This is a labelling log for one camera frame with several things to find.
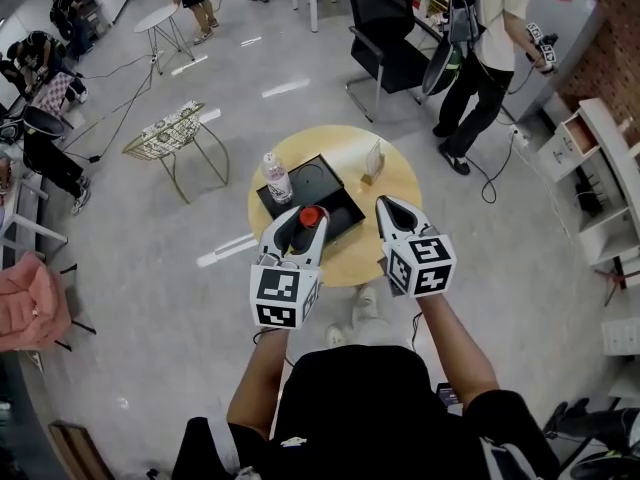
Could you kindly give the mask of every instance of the round wooden table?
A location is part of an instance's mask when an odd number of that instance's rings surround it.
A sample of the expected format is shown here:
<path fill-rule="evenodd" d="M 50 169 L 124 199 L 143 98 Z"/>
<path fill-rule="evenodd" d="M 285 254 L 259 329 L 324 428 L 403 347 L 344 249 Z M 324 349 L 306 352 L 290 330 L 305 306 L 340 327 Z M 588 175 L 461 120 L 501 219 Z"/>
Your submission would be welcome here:
<path fill-rule="evenodd" d="M 378 140 L 385 155 L 385 165 L 369 186 L 361 178 L 365 173 L 366 156 Z M 360 224 L 325 245 L 321 263 L 323 283 L 326 286 L 356 286 L 380 277 L 383 271 L 378 260 L 383 253 L 376 222 L 376 199 L 381 195 L 392 195 L 422 208 L 418 180 L 406 158 L 386 140 L 353 126 L 309 128 L 287 137 L 273 151 L 287 170 L 321 153 L 365 215 Z M 248 201 L 249 225 L 257 240 L 273 222 L 256 193 L 264 185 L 258 167 L 251 180 Z"/>

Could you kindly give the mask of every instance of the black mesh chair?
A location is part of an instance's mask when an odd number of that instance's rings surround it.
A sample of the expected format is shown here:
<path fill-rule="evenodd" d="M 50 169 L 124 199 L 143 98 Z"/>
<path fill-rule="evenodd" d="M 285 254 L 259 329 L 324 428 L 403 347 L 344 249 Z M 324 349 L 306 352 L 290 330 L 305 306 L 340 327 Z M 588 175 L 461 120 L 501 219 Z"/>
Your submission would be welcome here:
<path fill-rule="evenodd" d="M 369 75 L 347 82 L 349 96 L 364 115 L 373 121 L 378 115 L 380 88 L 389 94 L 422 85 L 429 59 L 409 43 L 405 37 L 420 26 L 433 37 L 435 33 L 413 15 L 411 0 L 350 0 L 355 26 L 351 56 L 367 70 Z M 373 77 L 376 85 L 376 108 L 371 113 L 351 92 L 351 85 Z M 422 99 L 415 97 L 418 103 Z"/>

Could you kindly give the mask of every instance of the red bottle cap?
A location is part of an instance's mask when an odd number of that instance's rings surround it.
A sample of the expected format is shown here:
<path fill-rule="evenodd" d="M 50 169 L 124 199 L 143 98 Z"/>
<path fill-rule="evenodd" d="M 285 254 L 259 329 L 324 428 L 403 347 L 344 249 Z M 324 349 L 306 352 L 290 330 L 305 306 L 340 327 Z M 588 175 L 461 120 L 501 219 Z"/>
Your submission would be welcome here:
<path fill-rule="evenodd" d="M 307 206 L 300 212 L 300 222 L 305 228 L 315 226 L 320 217 L 320 209 L 317 206 Z"/>

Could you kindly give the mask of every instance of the grey floor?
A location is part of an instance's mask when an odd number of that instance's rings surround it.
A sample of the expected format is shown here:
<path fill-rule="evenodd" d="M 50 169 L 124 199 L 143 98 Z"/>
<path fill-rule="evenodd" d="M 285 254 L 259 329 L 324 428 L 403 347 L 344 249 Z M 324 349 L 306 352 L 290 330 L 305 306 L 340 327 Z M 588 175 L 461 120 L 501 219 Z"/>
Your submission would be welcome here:
<path fill-rule="evenodd" d="M 132 29 L 166 2 L 131 0 L 79 69 L 86 76 L 106 74 L 148 53 L 147 38 Z M 496 182 L 497 203 L 484 203 L 481 175 L 458 176 L 435 150 L 431 129 L 442 96 L 422 108 L 406 93 L 385 96 L 383 121 L 369 124 L 343 88 L 362 73 L 349 54 L 348 1 L 320 0 L 319 18 L 320 30 L 313 34 L 305 0 L 297 12 L 290 0 L 224 0 L 215 36 L 193 48 L 197 58 L 208 58 L 172 76 L 171 70 L 189 62 L 184 55 L 173 57 L 162 78 L 155 76 L 151 91 L 135 102 L 102 161 L 87 168 L 93 196 L 84 211 L 72 217 L 71 198 L 48 187 L 45 224 L 70 237 L 62 249 L 46 242 L 50 262 L 79 264 L 70 300 L 78 319 L 98 335 L 73 329 L 72 353 L 43 353 L 46 385 L 60 418 L 86 426 L 119 477 L 139 476 L 150 465 L 170 469 L 190 417 L 207 416 L 217 435 L 224 428 L 227 404 L 253 348 L 248 285 L 256 252 L 205 268 L 196 259 L 250 232 L 247 190 L 262 155 L 311 126 L 372 130 L 410 160 L 429 218 L 449 234 L 459 258 L 448 298 L 493 361 L 502 385 L 521 392 L 539 421 L 558 401 L 593 390 L 612 371 L 600 334 L 606 287 L 574 250 L 544 181 L 514 155 Z M 189 11 L 179 11 L 177 22 L 193 36 Z M 261 40 L 241 46 L 256 37 Z M 81 107 L 86 124 L 67 140 L 133 96 L 148 68 L 143 60 L 110 78 L 88 80 L 90 99 Z M 262 97 L 274 87 L 307 80 L 296 90 Z M 362 85 L 360 93 L 371 101 L 373 85 Z M 185 205 L 159 163 L 121 150 L 142 128 L 191 99 L 220 109 L 209 124 L 229 150 L 231 176 L 219 188 L 202 159 L 185 151 L 178 166 L 192 199 Z M 122 113 L 109 114 L 69 151 L 100 153 Z M 202 143 L 220 158 L 204 135 Z M 507 150 L 506 127 L 496 123 L 470 156 L 494 173 Z M 577 210 L 562 190 L 552 192 L 575 230 Z M 409 338 L 415 304 L 392 300 L 382 280 L 375 285 L 385 316 Z M 330 322 L 348 321 L 353 293 L 321 292 L 310 320 L 291 337 L 292 360 L 322 348 Z M 621 311 L 625 304 L 625 296 L 614 302 Z M 443 375 L 424 323 L 417 344 L 435 385 Z"/>

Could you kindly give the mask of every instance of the black tray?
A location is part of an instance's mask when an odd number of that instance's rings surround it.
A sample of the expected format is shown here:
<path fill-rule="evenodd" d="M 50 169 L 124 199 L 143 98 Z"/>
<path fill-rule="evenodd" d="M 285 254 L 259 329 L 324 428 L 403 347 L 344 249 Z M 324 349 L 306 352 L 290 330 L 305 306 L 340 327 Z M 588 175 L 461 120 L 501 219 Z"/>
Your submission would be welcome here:
<path fill-rule="evenodd" d="M 364 214 L 344 189 L 342 180 L 322 155 L 289 171 L 289 178 L 293 187 L 293 198 L 287 204 L 276 203 L 266 185 L 257 191 L 262 203 L 274 219 L 294 206 L 322 206 L 329 212 L 327 242 L 364 219 Z M 298 223 L 291 243 L 293 250 L 304 249 L 311 233 L 312 231 Z"/>

